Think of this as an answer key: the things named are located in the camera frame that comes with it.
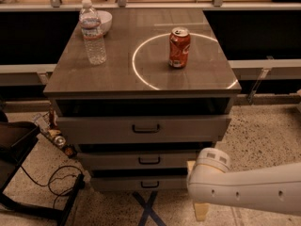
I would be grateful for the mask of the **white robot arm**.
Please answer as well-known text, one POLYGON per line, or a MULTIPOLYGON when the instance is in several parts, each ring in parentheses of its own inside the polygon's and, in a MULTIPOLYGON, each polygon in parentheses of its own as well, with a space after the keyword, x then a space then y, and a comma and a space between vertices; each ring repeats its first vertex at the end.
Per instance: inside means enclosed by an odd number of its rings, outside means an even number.
POLYGON ((205 148, 187 170, 198 221, 206 218, 211 204, 301 215, 301 163, 231 172, 226 153, 205 148))

